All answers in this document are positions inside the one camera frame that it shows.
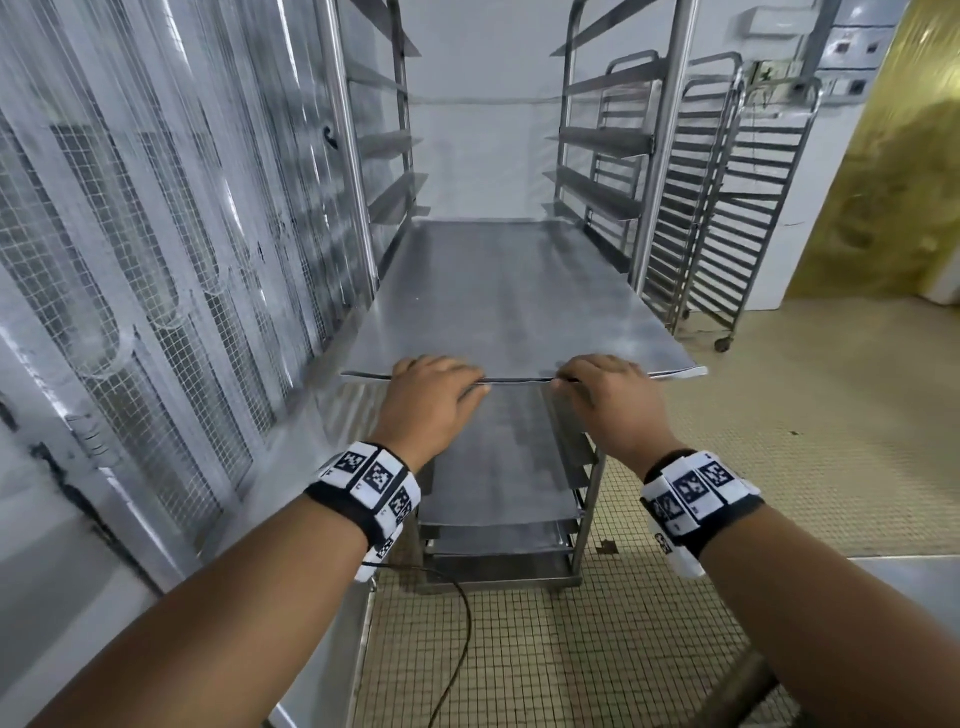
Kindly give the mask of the person's right hand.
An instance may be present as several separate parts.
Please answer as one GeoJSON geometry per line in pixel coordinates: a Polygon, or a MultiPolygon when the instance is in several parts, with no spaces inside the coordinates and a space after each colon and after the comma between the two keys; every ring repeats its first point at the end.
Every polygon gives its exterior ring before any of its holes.
{"type": "Polygon", "coordinates": [[[589,388],[593,411],[575,411],[586,434],[641,479],[667,455],[687,449],[672,431],[660,386],[636,363],[610,354],[586,354],[570,359],[554,377],[558,374],[589,388]]]}

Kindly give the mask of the person's left hand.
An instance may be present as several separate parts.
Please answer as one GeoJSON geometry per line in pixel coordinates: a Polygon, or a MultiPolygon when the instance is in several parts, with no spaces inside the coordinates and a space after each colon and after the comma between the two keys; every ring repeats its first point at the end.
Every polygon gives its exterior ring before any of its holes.
{"type": "Polygon", "coordinates": [[[484,373],[465,360],[422,355],[398,361],[368,440],[392,451],[417,474],[445,451],[474,416],[456,410],[453,373],[484,373]]]}

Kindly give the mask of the large steel tray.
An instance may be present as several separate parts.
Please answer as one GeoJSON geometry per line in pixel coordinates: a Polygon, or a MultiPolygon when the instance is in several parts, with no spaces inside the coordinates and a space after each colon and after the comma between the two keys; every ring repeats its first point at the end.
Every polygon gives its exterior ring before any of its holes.
{"type": "Polygon", "coordinates": [[[419,221],[397,243],[342,374],[386,381],[403,358],[446,355],[490,383],[546,383],[588,354],[658,380],[708,373],[573,224],[419,221]]]}

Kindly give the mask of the person's right forearm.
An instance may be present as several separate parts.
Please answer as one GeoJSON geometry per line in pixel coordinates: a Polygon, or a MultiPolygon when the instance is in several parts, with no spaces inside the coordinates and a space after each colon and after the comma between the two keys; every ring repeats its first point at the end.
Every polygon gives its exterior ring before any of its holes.
{"type": "Polygon", "coordinates": [[[778,681],[825,728],[960,728],[960,638],[755,496],[689,536],[778,681]]]}

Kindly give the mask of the person's left forearm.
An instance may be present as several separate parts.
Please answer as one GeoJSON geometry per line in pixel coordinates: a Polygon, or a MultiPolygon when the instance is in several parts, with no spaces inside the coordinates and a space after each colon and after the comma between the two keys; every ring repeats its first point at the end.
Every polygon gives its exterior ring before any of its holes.
{"type": "Polygon", "coordinates": [[[128,625],[28,728],[257,728],[382,538],[352,497],[308,489],[128,625]]]}

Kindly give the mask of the left wristband with marker tags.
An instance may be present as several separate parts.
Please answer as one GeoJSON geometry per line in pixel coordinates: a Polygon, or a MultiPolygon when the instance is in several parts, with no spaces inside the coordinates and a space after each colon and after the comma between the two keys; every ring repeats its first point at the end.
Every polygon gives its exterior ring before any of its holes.
{"type": "Polygon", "coordinates": [[[358,441],[331,458],[304,490],[311,501],[351,521],[368,550],[355,581],[371,581],[422,502],[414,472],[389,448],[358,441]]]}

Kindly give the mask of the wristband with marker tags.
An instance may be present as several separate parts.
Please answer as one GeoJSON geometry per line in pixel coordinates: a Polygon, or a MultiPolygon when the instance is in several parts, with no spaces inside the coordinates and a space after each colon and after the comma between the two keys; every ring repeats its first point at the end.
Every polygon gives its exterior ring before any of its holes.
{"type": "Polygon", "coordinates": [[[389,448],[358,441],[331,458],[304,490],[311,501],[351,521],[368,550],[355,581],[371,581],[422,502],[414,472],[389,448]]]}
{"type": "Polygon", "coordinates": [[[700,557],[726,528],[756,512],[761,491],[714,453],[680,449],[661,458],[641,489],[647,525],[670,569],[681,578],[706,575],[700,557]]]}

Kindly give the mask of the right wristband with marker tags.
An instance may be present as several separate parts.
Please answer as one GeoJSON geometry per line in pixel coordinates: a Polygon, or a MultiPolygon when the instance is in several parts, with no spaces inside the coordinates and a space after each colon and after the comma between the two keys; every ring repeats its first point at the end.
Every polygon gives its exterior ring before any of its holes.
{"type": "Polygon", "coordinates": [[[681,578],[706,575],[700,557],[726,528],[756,512],[761,491],[714,453],[680,449],[661,458],[641,489],[647,525],[670,569],[681,578]]]}

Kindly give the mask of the empty steel rack trolley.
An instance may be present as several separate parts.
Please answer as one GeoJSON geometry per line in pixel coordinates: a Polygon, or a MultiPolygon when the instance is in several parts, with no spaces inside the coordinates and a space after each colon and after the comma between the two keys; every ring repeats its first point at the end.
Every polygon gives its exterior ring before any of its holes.
{"type": "MultiPolygon", "coordinates": [[[[668,152],[666,177],[649,249],[642,298],[670,334],[689,311],[682,303],[700,228],[719,176],[722,146],[729,136],[745,88],[744,61],[726,52],[690,61],[677,105],[677,127],[668,152]]],[[[599,90],[596,129],[639,129],[653,135],[662,83],[641,80],[599,90]]],[[[588,176],[600,186],[642,200],[651,156],[628,158],[614,147],[591,149],[588,176]]],[[[584,203],[580,227],[592,242],[630,259],[642,220],[615,221],[584,203]]]]}
{"type": "Polygon", "coordinates": [[[693,310],[719,326],[719,355],[735,341],[822,97],[812,77],[757,81],[732,113],[679,303],[681,316],[693,310]]]}

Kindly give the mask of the steel tray rack trolley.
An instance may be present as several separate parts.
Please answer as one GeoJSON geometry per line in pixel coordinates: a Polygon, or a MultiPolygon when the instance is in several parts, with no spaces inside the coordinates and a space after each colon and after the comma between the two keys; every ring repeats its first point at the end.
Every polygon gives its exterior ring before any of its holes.
{"type": "MultiPolygon", "coordinates": [[[[385,77],[371,67],[349,59],[343,41],[339,0],[315,0],[325,83],[334,118],[334,132],[326,130],[324,136],[342,158],[362,265],[361,301],[368,305],[362,314],[360,329],[377,297],[398,243],[412,226],[419,223],[415,221],[415,207],[426,175],[418,173],[412,161],[406,57],[418,52],[404,32],[399,0],[352,1],[390,40],[393,57],[392,77],[385,77]]],[[[614,221],[641,220],[640,237],[630,258],[619,255],[614,258],[616,250],[607,252],[598,247],[615,270],[626,276],[630,288],[641,299],[656,213],[665,189],[668,153],[677,128],[677,106],[688,69],[699,0],[676,0],[666,55],[631,54],[620,59],[625,68],[618,70],[613,64],[605,75],[582,81],[575,81],[574,68],[578,48],[648,5],[649,0],[628,0],[581,30],[586,0],[573,1],[566,40],[559,49],[564,67],[558,158],[556,168],[549,176],[555,184],[555,195],[546,207],[548,217],[542,220],[569,223],[584,232],[580,224],[584,222],[585,203],[609,213],[614,221]],[[648,134],[638,128],[598,130],[597,92],[640,81],[661,82],[654,133],[648,134]],[[615,152],[620,151],[628,159],[651,157],[641,200],[624,196],[589,177],[592,150],[604,151],[607,146],[613,147],[615,152]]],[[[485,380],[491,390],[499,384],[535,384],[550,388],[549,382],[554,376],[546,382],[492,383],[486,380],[486,375],[485,380]]],[[[563,395],[553,393],[569,405],[563,395]]],[[[558,592],[579,586],[595,507],[609,464],[608,455],[594,443],[583,425],[582,428],[594,450],[596,463],[586,468],[588,487],[578,491],[582,513],[576,520],[581,524],[571,552],[482,557],[429,555],[419,535],[422,523],[417,509],[415,516],[408,517],[410,525],[406,531],[406,537],[414,541],[415,565],[396,567],[398,572],[409,575],[411,588],[419,594],[435,595],[456,589],[544,588],[558,592]]],[[[423,467],[420,475],[423,497],[431,490],[435,459],[423,467]]]]}

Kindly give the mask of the dark metal pipe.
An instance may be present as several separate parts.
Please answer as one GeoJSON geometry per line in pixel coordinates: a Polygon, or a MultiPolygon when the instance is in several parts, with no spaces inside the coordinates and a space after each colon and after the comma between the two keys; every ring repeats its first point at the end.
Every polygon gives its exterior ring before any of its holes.
{"type": "Polygon", "coordinates": [[[762,653],[748,644],[682,728],[739,728],[780,685],[762,653]]]}

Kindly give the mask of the gold door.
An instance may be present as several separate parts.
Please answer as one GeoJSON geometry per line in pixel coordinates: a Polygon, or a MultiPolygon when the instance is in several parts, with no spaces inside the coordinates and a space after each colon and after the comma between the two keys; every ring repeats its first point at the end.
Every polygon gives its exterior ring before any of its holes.
{"type": "Polygon", "coordinates": [[[910,0],[787,300],[960,307],[960,0],[910,0]]]}

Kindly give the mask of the steel counter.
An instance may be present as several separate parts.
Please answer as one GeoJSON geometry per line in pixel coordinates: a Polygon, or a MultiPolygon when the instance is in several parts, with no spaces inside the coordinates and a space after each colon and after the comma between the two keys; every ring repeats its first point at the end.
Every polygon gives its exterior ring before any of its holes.
{"type": "Polygon", "coordinates": [[[960,554],[854,557],[851,562],[915,601],[960,638],[960,554]]]}

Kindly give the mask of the grey electrical box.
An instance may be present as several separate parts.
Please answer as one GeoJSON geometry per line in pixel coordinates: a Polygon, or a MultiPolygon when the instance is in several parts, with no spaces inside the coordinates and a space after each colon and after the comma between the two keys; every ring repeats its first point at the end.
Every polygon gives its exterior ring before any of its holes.
{"type": "Polygon", "coordinates": [[[910,0],[820,0],[803,70],[877,70],[910,0]]]}

